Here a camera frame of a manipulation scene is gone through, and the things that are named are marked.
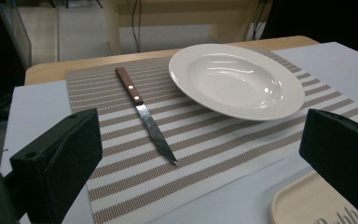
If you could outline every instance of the wooden knife handle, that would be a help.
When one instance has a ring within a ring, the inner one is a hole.
[[[127,73],[124,67],[116,68],[116,74],[118,78],[123,82],[126,87],[127,92],[130,94],[132,101],[135,105],[142,105],[144,100],[141,97],[141,94],[136,90],[135,85],[133,84],[129,74]]]

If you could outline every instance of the knife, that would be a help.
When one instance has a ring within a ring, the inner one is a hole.
[[[124,67],[118,67],[116,68],[116,74],[121,80],[121,82],[124,84],[127,92],[130,94],[132,102],[135,104],[135,107],[138,110],[139,117],[144,123],[144,126],[149,133],[150,139],[157,147],[158,152],[168,161],[177,165],[177,159],[173,155],[170,146],[168,146],[167,141],[165,141],[165,137],[159,129],[157,123],[153,120],[152,116],[147,110],[144,104],[144,100],[141,97],[141,94],[139,94],[139,92],[136,90],[135,85],[133,84],[126,69]]]

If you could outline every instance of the placemat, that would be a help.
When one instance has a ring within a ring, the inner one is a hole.
[[[273,52],[257,51],[288,68],[303,85],[305,104],[294,115],[250,121],[214,112],[175,86],[170,57],[67,72],[72,112],[97,108],[99,113],[103,159],[87,183],[96,223],[146,223],[298,153],[309,108],[358,121],[353,100]],[[151,143],[117,79],[119,66],[126,67],[178,166]]]

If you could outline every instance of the wooden table edge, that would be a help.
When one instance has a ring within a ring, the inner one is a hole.
[[[245,41],[231,43],[230,45],[242,48],[260,48],[267,50],[290,49],[316,45],[319,42],[303,35],[288,36],[273,39],[264,39],[256,41]],[[50,81],[65,80],[66,71],[83,69],[94,66],[101,66],[110,63],[124,63],[129,61],[137,61],[142,59],[152,59],[159,57],[170,57],[179,49],[167,49],[159,51],[151,51],[144,53],[123,54],[117,56],[108,56],[101,58],[91,58],[83,60],[74,60],[57,63],[41,63],[34,65],[25,73],[25,85],[34,85]]]

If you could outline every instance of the floor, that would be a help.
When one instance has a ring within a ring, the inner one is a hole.
[[[94,0],[65,1],[18,0],[18,9],[32,43],[32,65],[112,55],[106,41],[103,9]],[[257,32],[259,38],[263,26]],[[208,35],[208,25],[142,27],[141,51],[178,49],[203,43],[215,43]],[[121,28],[124,54],[135,53],[132,29]],[[8,114],[9,100],[0,104]],[[4,149],[7,119],[0,118],[0,162]]]

